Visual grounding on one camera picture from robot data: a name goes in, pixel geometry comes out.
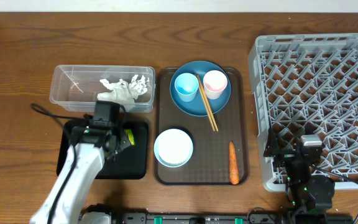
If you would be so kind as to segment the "yellow foil snack wrapper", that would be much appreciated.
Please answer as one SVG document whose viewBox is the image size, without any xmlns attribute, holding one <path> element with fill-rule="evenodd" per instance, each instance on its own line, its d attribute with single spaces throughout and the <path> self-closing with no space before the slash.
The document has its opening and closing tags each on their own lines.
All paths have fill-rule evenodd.
<svg viewBox="0 0 358 224">
<path fill-rule="evenodd" d="M 134 140 L 134 135 L 131 129 L 125 129 L 124 130 L 125 134 L 127 135 L 127 138 L 129 140 L 129 142 L 131 143 L 131 146 L 135 145 L 135 140 Z"/>
</svg>

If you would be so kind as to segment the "white paper napkin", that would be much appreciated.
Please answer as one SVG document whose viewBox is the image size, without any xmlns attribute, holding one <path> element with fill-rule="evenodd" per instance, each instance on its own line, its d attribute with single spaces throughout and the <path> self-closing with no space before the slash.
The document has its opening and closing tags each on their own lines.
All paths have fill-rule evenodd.
<svg viewBox="0 0 358 224">
<path fill-rule="evenodd" d="M 147 82 L 143 75 L 140 78 L 134 75 L 129 83 L 123 79 L 116 83 L 110 83 L 107 79 L 101 79 L 100 82 L 109 91 L 98 93 L 97 100 L 119 103 L 127 111 L 135 108 L 135 100 L 147 93 Z"/>
</svg>

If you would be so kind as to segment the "light blue bowl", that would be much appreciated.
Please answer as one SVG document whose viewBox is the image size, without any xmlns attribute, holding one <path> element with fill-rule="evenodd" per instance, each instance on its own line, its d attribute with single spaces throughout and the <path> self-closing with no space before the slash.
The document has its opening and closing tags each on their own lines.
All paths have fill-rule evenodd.
<svg viewBox="0 0 358 224">
<path fill-rule="evenodd" d="M 191 137 L 180 129 L 167 129 L 154 142 L 154 155 L 165 167 L 183 166 L 192 157 L 193 150 Z"/>
</svg>

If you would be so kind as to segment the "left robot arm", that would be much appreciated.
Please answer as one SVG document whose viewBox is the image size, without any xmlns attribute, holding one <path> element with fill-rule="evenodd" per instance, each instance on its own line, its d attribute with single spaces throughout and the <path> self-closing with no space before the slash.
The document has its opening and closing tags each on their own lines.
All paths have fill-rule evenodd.
<svg viewBox="0 0 358 224">
<path fill-rule="evenodd" d="M 126 119 L 94 117 L 65 133 L 70 146 L 63 168 L 31 223 L 77 223 L 91 184 L 105 162 L 131 145 Z"/>
</svg>

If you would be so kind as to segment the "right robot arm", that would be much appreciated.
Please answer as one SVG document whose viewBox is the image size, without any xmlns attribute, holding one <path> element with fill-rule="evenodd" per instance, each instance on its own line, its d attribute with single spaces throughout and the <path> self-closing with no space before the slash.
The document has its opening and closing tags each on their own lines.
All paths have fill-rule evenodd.
<svg viewBox="0 0 358 224">
<path fill-rule="evenodd" d="M 324 175 L 312 175 L 311 166 L 321 161 L 323 142 L 316 134 L 304 134 L 290 149 L 278 144 L 273 129 L 268 130 L 264 157 L 273 159 L 274 167 L 285 169 L 285 192 L 296 209 L 325 211 L 332 207 L 334 181 Z"/>
</svg>

